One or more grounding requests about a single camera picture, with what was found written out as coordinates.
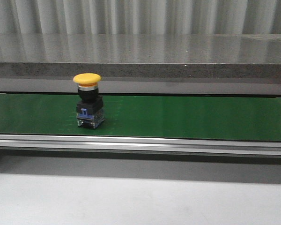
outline metal frame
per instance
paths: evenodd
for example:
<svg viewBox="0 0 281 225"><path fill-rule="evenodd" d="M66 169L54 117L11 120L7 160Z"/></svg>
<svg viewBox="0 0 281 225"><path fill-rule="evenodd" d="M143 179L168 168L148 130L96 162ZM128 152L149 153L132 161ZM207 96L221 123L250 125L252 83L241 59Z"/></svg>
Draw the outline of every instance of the metal frame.
<svg viewBox="0 0 281 225"><path fill-rule="evenodd" d="M73 135L0 135L0 149L281 156L281 142Z"/></svg>

